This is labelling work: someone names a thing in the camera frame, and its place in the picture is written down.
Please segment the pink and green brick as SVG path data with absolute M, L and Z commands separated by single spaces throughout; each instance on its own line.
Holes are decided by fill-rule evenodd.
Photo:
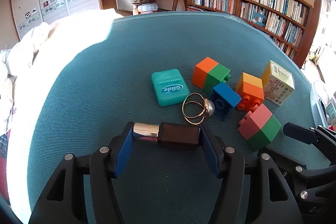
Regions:
M 258 151 L 272 143 L 281 127 L 281 123 L 262 103 L 248 111 L 239 122 L 238 132 L 254 151 Z

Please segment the yellow medicine box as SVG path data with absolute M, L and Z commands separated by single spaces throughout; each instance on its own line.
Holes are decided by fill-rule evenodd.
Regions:
M 264 97 L 277 106 L 283 103 L 295 91 L 292 73 L 270 60 L 261 75 Z

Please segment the orange and yellow brick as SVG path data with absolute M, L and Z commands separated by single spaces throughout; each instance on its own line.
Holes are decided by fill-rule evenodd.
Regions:
M 243 72 L 236 84 L 235 92 L 241 97 L 236 108 L 244 111 L 254 111 L 264 102 L 262 80 Z

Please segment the blue building brick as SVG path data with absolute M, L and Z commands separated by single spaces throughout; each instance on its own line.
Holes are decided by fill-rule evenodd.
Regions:
M 213 87 L 209 100 L 215 105 L 215 115 L 224 121 L 242 98 L 226 83 L 219 83 Z

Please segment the brown and silver lipstick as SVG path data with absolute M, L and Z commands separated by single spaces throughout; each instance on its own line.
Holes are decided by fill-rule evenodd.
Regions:
M 199 147 L 198 126 L 162 122 L 158 124 L 135 123 L 133 140 L 153 141 L 158 146 L 171 149 L 194 150 Z

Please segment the teal Glide floss box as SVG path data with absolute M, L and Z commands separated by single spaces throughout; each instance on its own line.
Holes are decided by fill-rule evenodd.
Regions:
M 190 94 L 178 69 L 154 72 L 151 75 L 159 106 L 165 107 L 181 103 Z

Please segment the clear plastic bin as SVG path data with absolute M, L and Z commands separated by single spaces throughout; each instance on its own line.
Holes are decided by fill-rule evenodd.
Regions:
M 315 126 L 335 130 L 335 96 L 322 80 L 311 85 L 310 106 Z

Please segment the teal table cloth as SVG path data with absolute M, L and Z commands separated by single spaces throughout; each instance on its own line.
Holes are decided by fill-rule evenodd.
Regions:
M 79 46 L 80 38 L 90 46 L 58 73 L 39 114 L 27 167 L 30 208 L 65 154 L 96 151 L 128 122 L 184 122 L 179 104 L 159 106 L 154 72 L 178 69 L 196 92 L 194 66 L 206 57 L 230 70 L 230 87 L 243 72 L 260 76 L 274 61 L 292 73 L 295 91 L 282 106 L 265 105 L 281 124 L 314 125 L 308 80 L 263 33 L 237 18 L 176 12 L 67 28 L 67 47 Z M 173 151 L 139 141 L 113 186 L 126 223 L 207 223 L 221 181 L 200 149 Z

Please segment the orange and green brick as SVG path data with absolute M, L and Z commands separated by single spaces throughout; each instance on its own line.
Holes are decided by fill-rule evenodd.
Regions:
M 192 84 L 210 94 L 213 87 L 226 83 L 230 78 L 230 69 L 210 57 L 206 57 L 194 66 Z

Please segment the wooden bookshelf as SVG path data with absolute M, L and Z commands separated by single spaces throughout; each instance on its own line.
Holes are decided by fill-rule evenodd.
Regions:
M 307 59 L 318 21 L 307 0 L 187 0 L 189 10 L 235 15 L 264 32 L 298 67 Z

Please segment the white bedding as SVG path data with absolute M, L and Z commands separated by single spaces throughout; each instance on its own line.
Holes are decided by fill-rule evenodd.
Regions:
M 103 42 L 121 14 L 87 10 L 34 27 L 1 51 L 1 120 L 17 112 L 38 115 L 63 68 L 86 48 Z

